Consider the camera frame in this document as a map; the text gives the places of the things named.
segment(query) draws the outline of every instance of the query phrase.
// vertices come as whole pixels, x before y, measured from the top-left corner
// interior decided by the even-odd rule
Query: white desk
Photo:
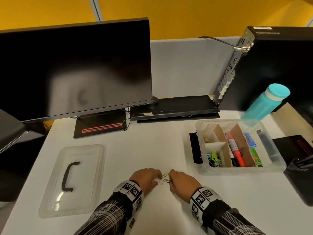
[[[238,119],[223,111],[222,119]],[[75,119],[56,120],[27,178],[2,235],[73,234],[90,214],[41,219],[38,209],[59,151],[68,146],[103,144],[107,147],[100,202],[141,168],[184,171],[213,188],[267,235],[312,233],[313,208],[306,206],[282,173],[200,176],[193,163],[189,133],[195,120],[137,124],[127,131],[73,139]],[[272,138],[283,137],[271,116],[263,120]],[[132,234],[204,234],[187,204],[158,185],[145,198]]]

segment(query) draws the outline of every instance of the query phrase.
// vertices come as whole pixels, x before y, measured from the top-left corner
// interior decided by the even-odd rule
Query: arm
[[[205,231],[210,228],[221,235],[265,235],[195,178],[174,170],[170,171],[170,178],[170,190],[189,203],[193,217]]]
[[[111,197],[95,209],[75,235],[124,234],[126,228],[131,229],[135,223],[133,216],[141,207],[144,195],[158,185],[152,181],[155,177],[162,178],[160,170],[136,171],[114,189]]]

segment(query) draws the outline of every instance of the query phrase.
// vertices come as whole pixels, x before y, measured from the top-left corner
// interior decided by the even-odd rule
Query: turquoise water bottle
[[[269,85],[266,91],[241,116],[241,119],[262,120],[279,106],[288,95],[290,95],[290,90],[287,87],[277,83]]]

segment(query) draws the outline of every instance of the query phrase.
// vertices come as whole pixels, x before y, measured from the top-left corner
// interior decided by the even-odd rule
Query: monitor
[[[22,122],[152,103],[147,18],[0,31],[0,109]]]

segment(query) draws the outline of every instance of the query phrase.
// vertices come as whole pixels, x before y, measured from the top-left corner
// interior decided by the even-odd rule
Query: green packet
[[[254,161],[255,161],[256,165],[257,165],[258,167],[262,167],[262,166],[263,166],[263,165],[262,165],[262,162],[261,162],[261,160],[260,160],[258,154],[256,153],[255,148],[250,148],[250,151],[251,151],[251,153],[252,153],[252,155],[253,155],[253,158],[254,158]]]

